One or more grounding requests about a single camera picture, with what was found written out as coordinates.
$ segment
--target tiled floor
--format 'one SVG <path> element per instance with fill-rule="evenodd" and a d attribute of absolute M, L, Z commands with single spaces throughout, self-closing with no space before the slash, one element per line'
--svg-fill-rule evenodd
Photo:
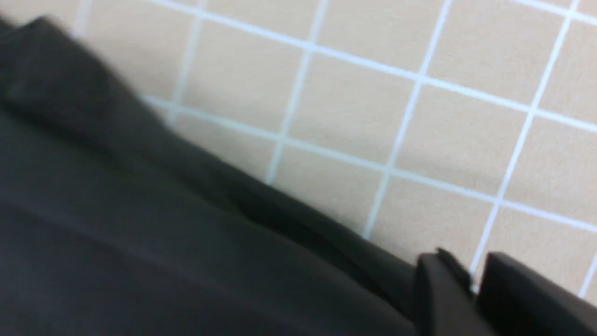
<path fill-rule="evenodd" d="M 1 0 L 169 125 L 409 261 L 505 251 L 597 304 L 595 0 Z"/>

